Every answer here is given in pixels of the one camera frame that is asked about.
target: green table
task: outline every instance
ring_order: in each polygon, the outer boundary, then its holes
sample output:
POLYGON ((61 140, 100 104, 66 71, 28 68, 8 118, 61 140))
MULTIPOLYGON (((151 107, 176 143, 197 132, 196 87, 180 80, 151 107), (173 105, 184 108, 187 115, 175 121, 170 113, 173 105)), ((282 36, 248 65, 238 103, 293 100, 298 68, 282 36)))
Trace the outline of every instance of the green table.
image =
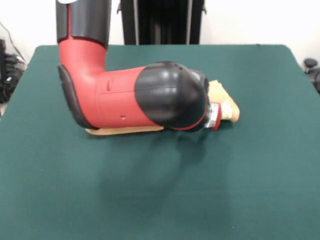
POLYGON ((318 240, 320 101, 282 45, 111 46, 107 68, 170 60, 238 103, 218 131, 89 136, 41 46, 0 122, 1 240, 318 240))

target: white wall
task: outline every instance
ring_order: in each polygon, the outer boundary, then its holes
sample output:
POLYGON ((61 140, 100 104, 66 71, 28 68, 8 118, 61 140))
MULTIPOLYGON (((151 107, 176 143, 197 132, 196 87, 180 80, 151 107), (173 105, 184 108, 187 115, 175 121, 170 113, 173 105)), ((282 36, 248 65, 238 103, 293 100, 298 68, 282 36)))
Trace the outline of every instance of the white wall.
MULTIPOLYGON (((112 0, 110 44, 124 43, 120 0, 112 0)), ((320 61, 319 0, 206 0, 201 44, 285 44, 299 64, 320 61)), ((39 45, 56 44, 54 0, 0 0, 0 21, 27 60, 39 45)), ((0 37, 8 35, 0 28, 0 37)))

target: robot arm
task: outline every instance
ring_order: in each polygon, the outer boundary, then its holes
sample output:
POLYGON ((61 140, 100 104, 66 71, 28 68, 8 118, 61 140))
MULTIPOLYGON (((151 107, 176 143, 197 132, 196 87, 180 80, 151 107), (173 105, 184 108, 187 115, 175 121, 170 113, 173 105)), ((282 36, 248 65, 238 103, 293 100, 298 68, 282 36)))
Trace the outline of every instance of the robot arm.
POLYGON ((111 0, 56 0, 60 79, 75 121, 86 129, 216 125, 208 79, 169 61, 105 71, 111 0))

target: wooden block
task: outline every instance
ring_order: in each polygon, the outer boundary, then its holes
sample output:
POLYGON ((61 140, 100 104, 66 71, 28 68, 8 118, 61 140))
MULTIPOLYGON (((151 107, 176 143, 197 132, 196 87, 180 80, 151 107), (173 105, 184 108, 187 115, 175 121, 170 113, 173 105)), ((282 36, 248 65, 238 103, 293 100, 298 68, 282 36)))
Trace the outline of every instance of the wooden block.
POLYGON ((221 104, 223 120, 229 120, 232 123, 235 123, 239 120, 240 109, 238 105, 219 81, 214 80, 209 82, 208 96, 211 102, 221 104), (226 113, 228 112, 228 107, 231 107, 232 109, 230 114, 226 113))
POLYGON ((86 129, 91 135, 104 136, 104 135, 122 135, 134 134, 143 132, 156 132, 163 130, 162 126, 137 126, 137 127, 122 127, 122 128, 100 128, 98 130, 86 129))

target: black arm segment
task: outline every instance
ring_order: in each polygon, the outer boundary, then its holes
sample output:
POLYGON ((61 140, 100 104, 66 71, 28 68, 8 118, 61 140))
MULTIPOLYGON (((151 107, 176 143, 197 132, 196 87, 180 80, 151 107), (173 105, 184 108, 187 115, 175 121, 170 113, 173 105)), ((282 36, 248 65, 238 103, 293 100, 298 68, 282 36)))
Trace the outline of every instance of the black arm segment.
POLYGON ((78 0, 68 5, 56 0, 57 40, 66 39, 70 31, 75 38, 97 42, 107 49, 110 18, 111 0, 78 0))

